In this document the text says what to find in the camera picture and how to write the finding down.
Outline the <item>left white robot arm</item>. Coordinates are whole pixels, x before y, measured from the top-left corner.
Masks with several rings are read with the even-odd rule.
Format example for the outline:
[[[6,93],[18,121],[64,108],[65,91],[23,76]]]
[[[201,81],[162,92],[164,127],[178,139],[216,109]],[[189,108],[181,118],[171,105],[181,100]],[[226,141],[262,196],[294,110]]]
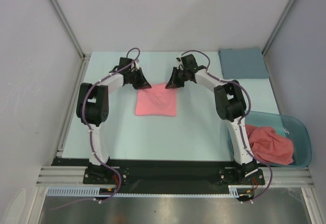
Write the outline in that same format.
[[[111,179],[119,183],[119,172],[107,165],[110,155],[100,131],[109,116],[109,94],[127,84],[136,90],[151,88],[141,68],[111,72],[94,84],[83,82],[79,87],[76,115],[88,127],[91,147],[84,184],[108,184]]]

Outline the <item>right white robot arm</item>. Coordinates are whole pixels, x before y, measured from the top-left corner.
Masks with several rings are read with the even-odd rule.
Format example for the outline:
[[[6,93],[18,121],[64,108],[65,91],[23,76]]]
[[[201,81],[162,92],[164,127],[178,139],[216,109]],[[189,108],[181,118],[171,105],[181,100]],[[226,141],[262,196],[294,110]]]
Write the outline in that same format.
[[[236,80],[219,79],[206,71],[204,66],[194,69],[174,67],[166,89],[181,88],[186,81],[202,85],[214,93],[216,112],[226,123],[231,137],[235,179],[241,184],[251,182],[258,173],[258,165],[245,126],[245,117],[251,109],[243,97],[247,93]]]

